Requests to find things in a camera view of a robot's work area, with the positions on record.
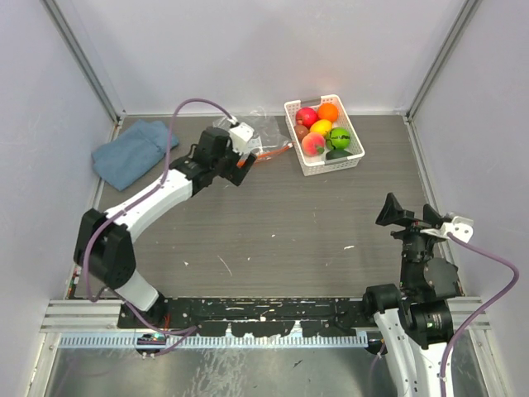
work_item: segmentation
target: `peach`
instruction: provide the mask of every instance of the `peach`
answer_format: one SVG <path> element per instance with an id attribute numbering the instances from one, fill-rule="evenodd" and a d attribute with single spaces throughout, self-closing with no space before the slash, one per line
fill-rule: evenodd
<path id="1" fill-rule="evenodd" d="M 317 132 L 310 132 L 303 138 L 301 148 L 305 155 L 320 155 L 325 151 L 325 138 Z"/>

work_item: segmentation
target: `white cable tray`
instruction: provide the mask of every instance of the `white cable tray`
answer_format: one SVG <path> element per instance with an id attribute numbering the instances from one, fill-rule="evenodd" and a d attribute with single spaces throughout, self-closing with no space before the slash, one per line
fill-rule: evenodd
<path id="1" fill-rule="evenodd" d="M 160 349 L 176 343 L 180 337 L 170 337 L 167 345 L 137 345 L 136 339 L 142 334 L 120 332 L 108 333 L 66 333 L 60 339 L 59 348 L 63 349 Z M 355 337 L 303 337 L 294 333 L 286 337 L 188 337 L 178 349 L 279 349 L 279 348 L 330 348 L 368 346 L 367 332 L 358 331 Z"/>

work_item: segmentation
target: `white panel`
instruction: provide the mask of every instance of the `white panel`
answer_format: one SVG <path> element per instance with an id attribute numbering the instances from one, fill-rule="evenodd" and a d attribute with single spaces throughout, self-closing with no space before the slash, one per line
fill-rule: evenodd
<path id="1" fill-rule="evenodd" d="M 527 0 L 483 1 L 416 117 L 443 209 L 473 218 L 472 243 L 520 267 L 518 286 L 488 310 L 511 395 L 529 386 L 527 21 Z M 456 254 L 467 293 L 490 298 L 512 277 L 496 262 Z"/>
<path id="2" fill-rule="evenodd" d="M 0 2 L 0 48 L 0 394 L 20 396 L 112 124 L 40 2 Z"/>
<path id="3" fill-rule="evenodd" d="M 59 1 L 129 114 L 190 97 L 282 112 L 329 93 L 350 112 L 407 110 L 463 2 Z"/>

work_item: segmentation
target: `orange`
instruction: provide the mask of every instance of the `orange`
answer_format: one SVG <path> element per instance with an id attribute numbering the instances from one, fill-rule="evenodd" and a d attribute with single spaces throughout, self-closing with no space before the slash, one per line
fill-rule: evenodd
<path id="1" fill-rule="evenodd" d="M 317 115 L 323 120 L 329 120 L 335 122 L 338 120 L 338 108 L 332 103 L 323 103 L 317 110 Z"/>

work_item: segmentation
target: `white paint spot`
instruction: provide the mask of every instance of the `white paint spot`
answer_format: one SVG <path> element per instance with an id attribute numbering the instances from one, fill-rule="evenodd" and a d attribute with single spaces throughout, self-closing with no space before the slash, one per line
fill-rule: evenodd
<path id="1" fill-rule="evenodd" d="M 231 270 L 228 267 L 228 265 L 226 264 L 226 262 L 219 255 L 217 255 L 217 258 L 220 259 L 221 262 L 224 264 L 224 266 L 228 269 L 228 271 L 230 272 L 230 277 L 233 277 L 233 274 L 231 273 Z"/>

